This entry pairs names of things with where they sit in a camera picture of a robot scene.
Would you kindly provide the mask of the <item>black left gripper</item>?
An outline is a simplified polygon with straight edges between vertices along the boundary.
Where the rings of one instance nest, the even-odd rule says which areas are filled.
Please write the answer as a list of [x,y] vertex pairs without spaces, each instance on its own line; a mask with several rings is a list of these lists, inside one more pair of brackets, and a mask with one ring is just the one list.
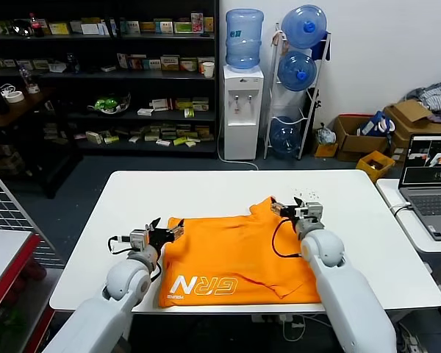
[[151,246],[164,246],[166,243],[172,243],[184,234],[184,219],[171,229],[158,228],[161,218],[154,219],[149,224],[148,244]]

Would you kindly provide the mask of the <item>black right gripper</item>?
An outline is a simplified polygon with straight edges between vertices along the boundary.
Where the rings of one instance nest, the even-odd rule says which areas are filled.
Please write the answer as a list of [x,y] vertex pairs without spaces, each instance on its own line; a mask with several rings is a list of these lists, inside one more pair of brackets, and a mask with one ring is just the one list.
[[[293,198],[294,198],[295,203],[299,207],[304,206],[304,202],[302,199],[295,197],[295,196]],[[280,215],[282,218],[287,218],[290,221],[297,221],[298,220],[298,217],[296,216],[296,211],[298,209],[297,206],[294,206],[294,205],[283,206],[283,204],[277,202],[274,197],[271,197],[270,200],[271,200],[271,207],[270,208],[273,213],[275,213],[276,215]]]

